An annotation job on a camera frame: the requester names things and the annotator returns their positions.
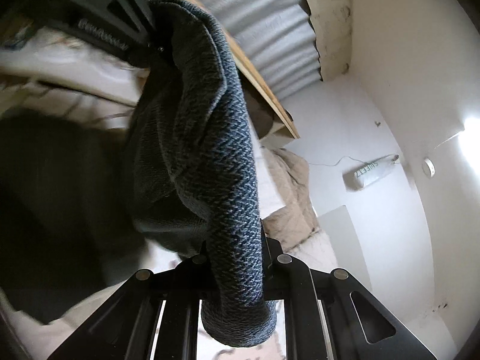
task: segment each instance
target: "black metal frame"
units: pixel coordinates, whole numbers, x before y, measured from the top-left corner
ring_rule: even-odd
[[[327,274],[263,238],[265,300],[285,300],[288,360],[433,360],[433,354],[343,269]],[[200,299],[218,296],[200,255],[159,274],[140,270],[49,360],[195,360]],[[155,330],[160,318],[157,345]]]
[[[16,0],[7,17],[24,17],[82,39],[134,66],[148,67],[170,48],[168,18],[155,21],[149,0]]]

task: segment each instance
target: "light fixture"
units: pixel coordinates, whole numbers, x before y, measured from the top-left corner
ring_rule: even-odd
[[[435,176],[434,163],[428,157],[425,157],[423,159],[423,163],[422,163],[421,167],[423,169],[423,173],[425,173],[425,175],[428,176],[429,179],[431,179],[433,176]]]
[[[480,174],[480,119],[469,118],[458,136],[460,149],[473,170]]]

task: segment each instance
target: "blue knit fabric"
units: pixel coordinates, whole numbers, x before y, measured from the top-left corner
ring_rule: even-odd
[[[156,0],[172,22],[174,66],[159,60],[133,116],[125,195],[137,227],[189,256],[207,241],[218,301],[202,303],[223,344],[260,344],[275,329],[263,299],[260,215],[242,88],[222,28],[183,0]]]

